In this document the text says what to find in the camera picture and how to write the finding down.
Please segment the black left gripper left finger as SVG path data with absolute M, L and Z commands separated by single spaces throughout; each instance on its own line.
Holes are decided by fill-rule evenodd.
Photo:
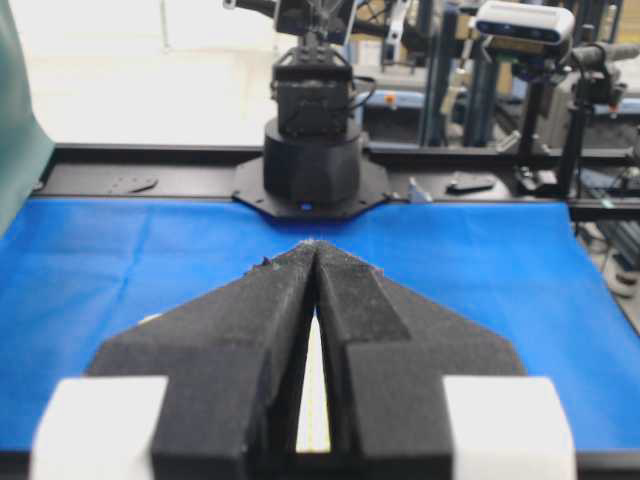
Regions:
M 246 479 L 295 449 L 316 247 L 102 343 L 39 423 L 34 479 Z

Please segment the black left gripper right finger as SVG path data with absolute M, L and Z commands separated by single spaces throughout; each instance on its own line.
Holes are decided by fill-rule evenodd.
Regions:
M 515 347 L 329 243 L 314 246 L 337 449 L 367 479 L 571 479 L 553 383 Z

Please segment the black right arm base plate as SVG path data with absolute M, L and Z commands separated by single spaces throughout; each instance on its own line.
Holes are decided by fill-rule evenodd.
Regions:
M 364 159 L 276 161 L 236 168 L 232 198 L 282 219 L 340 220 L 392 199 L 387 170 Z

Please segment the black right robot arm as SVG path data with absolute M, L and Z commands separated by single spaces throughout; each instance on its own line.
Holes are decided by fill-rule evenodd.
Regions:
M 262 184 L 294 204 L 332 206 L 357 197 L 362 131 L 353 114 L 357 77 L 337 51 L 351 34 L 352 1 L 227 1 L 262 13 L 297 44 L 272 66 L 277 114 L 265 126 Z

